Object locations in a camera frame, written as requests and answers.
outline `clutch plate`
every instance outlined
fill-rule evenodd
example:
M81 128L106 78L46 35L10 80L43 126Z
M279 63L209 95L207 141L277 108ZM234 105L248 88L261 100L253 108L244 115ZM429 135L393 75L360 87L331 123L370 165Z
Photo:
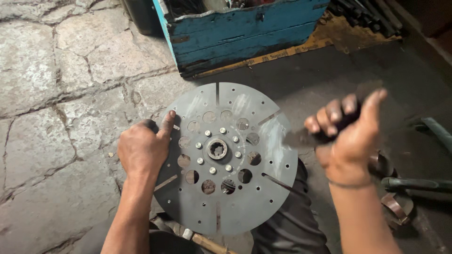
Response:
M238 234L269 219L297 172L283 145L290 123L263 93L216 83L184 93L154 195L174 220L202 234Z

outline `workshop floor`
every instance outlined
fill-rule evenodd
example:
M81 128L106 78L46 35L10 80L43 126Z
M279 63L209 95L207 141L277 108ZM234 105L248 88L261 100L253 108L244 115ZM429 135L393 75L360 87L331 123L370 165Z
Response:
M414 157L408 151L416 134L407 136L403 130L417 115L451 108L452 91L449 81L409 45L391 42L349 55L326 47L183 80L166 42L140 35L118 4L23 0L17 5L0 0L2 253L71 253L91 227L116 211L125 178L116 155L119 134L142 118L159 121L165 107L183 92L212 82L256 88L281 107L295 129L331 99L353 92L357 84L382 82L389 90L381 113L382 150L400 163L405 176L444 176L419 169L422 162L414 161L423 154ZM436 143L428 148L429 156L443 151ZM312 210L331 253L341 253L323 171L313 151L299 155L310 173ZM450 165L447 153L441 155L432 163ZM448 218L443 215L439 211L437 218ZM414 221L414 233L398 238L402 248L406 253L444 253L441 233L429 228L430 223L441 227L441 221L429 222L422 210L418 217L422 221ZM214 240L243 254L252 246L249 234Z

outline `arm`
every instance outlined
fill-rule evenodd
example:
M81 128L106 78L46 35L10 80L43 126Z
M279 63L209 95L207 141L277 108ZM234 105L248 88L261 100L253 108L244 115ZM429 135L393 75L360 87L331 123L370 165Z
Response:
M168 156L175 115L171 110L165 116L157 134L149 128L149 119L121 133L118 157L127 178L101 254L149 253L151 200L160 168Z
M344 129L333 145L319 146L315 151L330 182L342 249L347 254L401 253L383 217L377 190L367 169L379 133L380 102L386 96L384 89L373 92L363 103L359 119ZM342 102L330 102L315 116L308 117L305 126L312 133L323 130L329 136L336 135L334 124L340 122L342 112L353 113L355 109L356 97L351 94Z

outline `wooden handle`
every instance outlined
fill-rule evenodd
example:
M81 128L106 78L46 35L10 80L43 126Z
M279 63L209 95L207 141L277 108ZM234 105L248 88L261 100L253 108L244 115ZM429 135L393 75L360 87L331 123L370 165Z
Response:
M200 234L196 234L196 233L193 234L192 241L201 245L201 247L204 247L215 254L237 254L236 252L234 252L232 250L228 250L228 248L226 248L225 246L216 244Z

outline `dirty hand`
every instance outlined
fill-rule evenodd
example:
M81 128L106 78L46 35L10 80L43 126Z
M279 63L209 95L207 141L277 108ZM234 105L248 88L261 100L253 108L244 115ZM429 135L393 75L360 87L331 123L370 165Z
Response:
M330 182L360 185L370 181L367 163L379 133L380 103L386 98L386 89L377 89L370 94L361 107L359 119L339 133L333 145L319 146L316 155L325 168ZM356 96L350 94L342 101L336 99L321 108L316 115L305 121L311 133L323 130L328 136L337 135L335 124L340 122L343 113L354 113L357 107Z
M175 116L175 111L169 111L157 134L150 129L151 125L155 125L150 119L142 120L121 133L118 141L118 157L127 178L157 177L160 167L168 156Z

